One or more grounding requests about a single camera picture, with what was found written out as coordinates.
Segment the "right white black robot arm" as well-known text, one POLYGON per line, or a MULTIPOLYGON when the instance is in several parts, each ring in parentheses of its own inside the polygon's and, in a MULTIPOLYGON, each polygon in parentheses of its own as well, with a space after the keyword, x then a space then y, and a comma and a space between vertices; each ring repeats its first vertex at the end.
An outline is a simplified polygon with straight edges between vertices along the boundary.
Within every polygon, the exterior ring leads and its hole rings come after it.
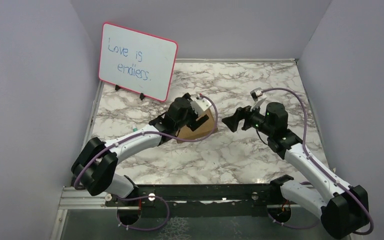
POLYGON ((366 226, 372 225, 367 191, 360 185, 351 186, 324 166, 306 148, 304 141, 288 128, 288 113, 283 104, 271 102, 265 114, 255 106, 239 107, 222 122, 236 132, 239 122, 242 130, 256 129, 267 136, 269 148, 293 165, 306 177, 313 190, 289 176, 273 180, 268 190, 269 199, 280 204, 290 200, 318 217, 327 233, 342 239, 366 226))

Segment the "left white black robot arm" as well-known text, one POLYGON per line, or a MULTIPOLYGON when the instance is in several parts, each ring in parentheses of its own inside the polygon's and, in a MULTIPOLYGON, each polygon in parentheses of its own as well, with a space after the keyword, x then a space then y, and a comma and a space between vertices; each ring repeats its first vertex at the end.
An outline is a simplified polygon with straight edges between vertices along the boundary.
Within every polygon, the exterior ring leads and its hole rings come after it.
POLYGON ((209 97, 200 94, 192 98, 186 93, 137 131, 112 140, 91 138, 71 167, 74 188, 85 189, 91 196, 108 193, 124 205, 132 205, 137 200, 137 185, 128 176, 116 174, 117 166, 144 150, 178 140, 177 133, 183 127, 197 130, 209 119, 205 112, 214 107, 209 97))

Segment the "brown cardboard box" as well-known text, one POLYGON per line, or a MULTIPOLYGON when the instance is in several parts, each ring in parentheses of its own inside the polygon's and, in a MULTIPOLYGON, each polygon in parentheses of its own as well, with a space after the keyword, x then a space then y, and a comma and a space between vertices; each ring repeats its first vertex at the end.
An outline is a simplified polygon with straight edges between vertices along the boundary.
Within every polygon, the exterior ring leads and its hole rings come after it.
POLYGON ((195 131, 192 131, 189 127, 184 126, 179 130, 177 137, 186 140, 196 140, 208 135, 215 125, 215 117, 210 109, 205 111, 205 116, 208 117, 208 120, 206 120, 195 131))

